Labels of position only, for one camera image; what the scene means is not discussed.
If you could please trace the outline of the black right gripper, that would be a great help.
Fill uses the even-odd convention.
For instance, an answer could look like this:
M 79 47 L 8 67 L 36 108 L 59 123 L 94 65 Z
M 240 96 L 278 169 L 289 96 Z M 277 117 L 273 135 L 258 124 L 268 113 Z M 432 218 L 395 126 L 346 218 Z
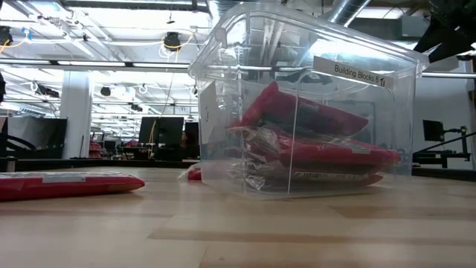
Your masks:
M 428 51 L 431 63 L 472 50 L 476 42 L 476 0 L 427 0 L 431 13 L 430 24 L 415 51 Z

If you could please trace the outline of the red popcorn bag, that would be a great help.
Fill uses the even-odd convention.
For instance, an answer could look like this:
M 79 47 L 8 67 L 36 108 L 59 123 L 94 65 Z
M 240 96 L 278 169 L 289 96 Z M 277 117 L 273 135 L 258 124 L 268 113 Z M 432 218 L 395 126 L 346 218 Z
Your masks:
M 232 127 L 272 123 L 282 130 L 309 131 L 312 134 L 352 136 L 364 129 L 366 118 L 279 90 L 272 82 L 262 90 Z
M 144 186 L 142 179 L 120 172 L 0 173 L 0 201 L 115 194 Z
M 231 167 L 225 171 L 227 181 L 244 183 L 256 191 L 284 191 L 291 188 L 363 187 L 383 179 L 378 173 L 331 173 L 319 170 L 299 170 L 269 165 Z
M 201 181 L 202 180 L 202 169 L 199 163 L 195 163 L 189 166 L 186 171 L 183 171 L 179 176 L 178 180 L 181 182 L 189 181 Z
M 350 138 L 320 135 L 315 138 L 298 138 L 280 130 L 266 127 L 231 127 L 232 133 L 241 135 L 245 152 L 268 161 L 283 164 L 330 163 L 357 165 L 394 165 L 400 162 L 397 152 Z

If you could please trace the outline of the grey ventilation box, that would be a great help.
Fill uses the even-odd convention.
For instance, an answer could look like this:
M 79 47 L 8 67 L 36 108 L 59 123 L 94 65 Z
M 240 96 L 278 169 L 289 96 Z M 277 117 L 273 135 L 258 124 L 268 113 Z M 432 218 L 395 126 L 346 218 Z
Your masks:
M 398 19 L 354 19 L 349 28 L 371 36 L 393 41 L 418 41 L 429 23 L 421 16 L 402 16 Z

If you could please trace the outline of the small black monitor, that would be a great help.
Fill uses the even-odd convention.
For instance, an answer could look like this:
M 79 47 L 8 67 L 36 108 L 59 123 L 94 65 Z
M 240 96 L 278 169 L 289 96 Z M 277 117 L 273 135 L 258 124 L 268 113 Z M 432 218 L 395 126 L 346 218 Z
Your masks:
M 440 121 L 423 120 L 423 135 L 426 141 L 444 141 L 445 130 Z

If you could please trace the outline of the clear plastic storage bin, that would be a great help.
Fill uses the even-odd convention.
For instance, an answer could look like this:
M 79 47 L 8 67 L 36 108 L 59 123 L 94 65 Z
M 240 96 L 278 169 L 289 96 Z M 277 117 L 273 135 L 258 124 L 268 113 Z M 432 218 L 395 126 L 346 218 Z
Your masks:
M 302 69 L 226 71 L 211 66 Z M 424 54 L 281 4 L 259 1 L 235 5 L 221 16 L 189 67 L 198 87 L 203 183 L 254 199 L 354 194 L 369 191 L 376 184 L 256 191 L 244 183 L 236 185 L 226 180 L 228 168 L 249 165 L 331 173 L 378 173 L 383 179 L 403 180 L 411 174 L 416 80 L 427 66 L 428 58 Z M 327 136 L 393 150 L 399 154 L 400 162 L 283 164 L 245 152 L 243 137 L 229 129 L 272 82 L 282 92 L 366 118 L 367 126 L 355 135 Z M 304 130 L 287 132 L 269 122 L 251 127 L 280 130 L 298 138 L 324 135 Z

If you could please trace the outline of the white pillar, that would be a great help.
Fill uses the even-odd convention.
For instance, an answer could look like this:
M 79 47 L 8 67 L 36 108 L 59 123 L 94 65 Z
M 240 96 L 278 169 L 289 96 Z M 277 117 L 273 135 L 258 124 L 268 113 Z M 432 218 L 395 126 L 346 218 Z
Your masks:
M 60 117 L 67 120 L 64 159 L 89 156 L 94 82 L 85 71 L 64 71 Z

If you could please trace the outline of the dark partition panel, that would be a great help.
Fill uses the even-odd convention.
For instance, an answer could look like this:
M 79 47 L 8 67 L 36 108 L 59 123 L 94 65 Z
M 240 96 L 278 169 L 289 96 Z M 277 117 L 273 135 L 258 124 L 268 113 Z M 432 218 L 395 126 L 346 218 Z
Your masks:
M 67 120 L 33 116 L 7 117 L 0 127 L 0 157 L 61 159 Z

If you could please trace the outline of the grey horizontal pipe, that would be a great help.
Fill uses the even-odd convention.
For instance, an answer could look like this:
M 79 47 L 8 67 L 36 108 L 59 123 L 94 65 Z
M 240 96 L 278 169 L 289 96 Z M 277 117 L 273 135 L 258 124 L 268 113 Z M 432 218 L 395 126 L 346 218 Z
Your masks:
M 136 72 L 179 72 L 185 73 L 188 64 L 182 63 L 134 63 L 134 62 L 109 62 L 109 61 L 87 61 L 87 60 L 38 60 L 38 59 L 8 59 L 0 58 L 1 67 L 14 68 L 49 68 L 61 70 L 86 70 L 86 71 L 136 71 Z M 246 70 L 246 71 L 298 71 L 297 67 L 253 67 L 253 66 L 211 66 L 212 69 Z M 476 73 L 457 73 L 426 71 L 423 77 L 428 78 L 450 78 L 450 79 L 473 79 L 476 80 Z

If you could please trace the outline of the silver ventilation duct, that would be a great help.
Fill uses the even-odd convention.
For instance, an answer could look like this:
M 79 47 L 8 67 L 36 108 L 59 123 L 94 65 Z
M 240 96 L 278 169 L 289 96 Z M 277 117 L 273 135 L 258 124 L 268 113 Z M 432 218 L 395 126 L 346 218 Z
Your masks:
M 372 0 L 335 0 L 332 9 L 321 17 L 329 22 L 348 27 Z

